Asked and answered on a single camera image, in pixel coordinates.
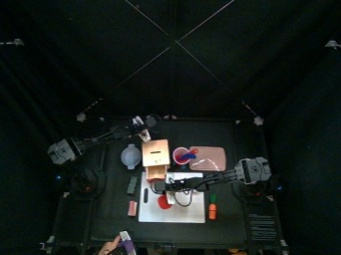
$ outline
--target black tent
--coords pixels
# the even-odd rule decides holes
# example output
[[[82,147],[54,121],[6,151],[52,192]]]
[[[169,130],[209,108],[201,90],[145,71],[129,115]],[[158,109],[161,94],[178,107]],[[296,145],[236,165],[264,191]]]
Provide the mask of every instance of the black tent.
[[[264,119],[293,254],[337,254],[340,1],[2,1],[2,254],[52,233],[48,146],[95,120]],[[77,120],[86,114],[87,120]]]

